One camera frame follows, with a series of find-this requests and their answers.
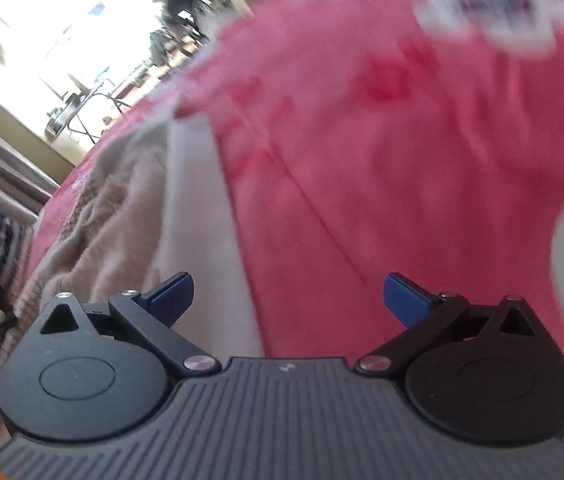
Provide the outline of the beige white houndstooth knit cardigan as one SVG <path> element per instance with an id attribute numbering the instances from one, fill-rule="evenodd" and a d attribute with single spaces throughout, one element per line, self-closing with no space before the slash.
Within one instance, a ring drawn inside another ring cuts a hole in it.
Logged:
<path id="1" fill-rule="evenodd" d="M 15 304 L 0 370 L 57 292 L 100 302 L 178 272 L 194 303 L 177 332 L 221 362 L 262 356 L 228 186 L 209 118 L 166 112 L 100 151 L 62 232 Z M 0 417 L 0 448 L 8 432 Z"/>

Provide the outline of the pink floral bed blanket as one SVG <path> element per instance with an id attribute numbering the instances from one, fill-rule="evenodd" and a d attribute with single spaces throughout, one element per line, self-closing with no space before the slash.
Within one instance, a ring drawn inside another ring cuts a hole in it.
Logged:
<path id="1" fill-rule="evenodd" d="M 28 280 L 111 141 L 210 120 L 268 358 L 400 332 L 392 272 L 524 297 L 564 350 L 564 0 L 269 0 L 43 208 Z"/>

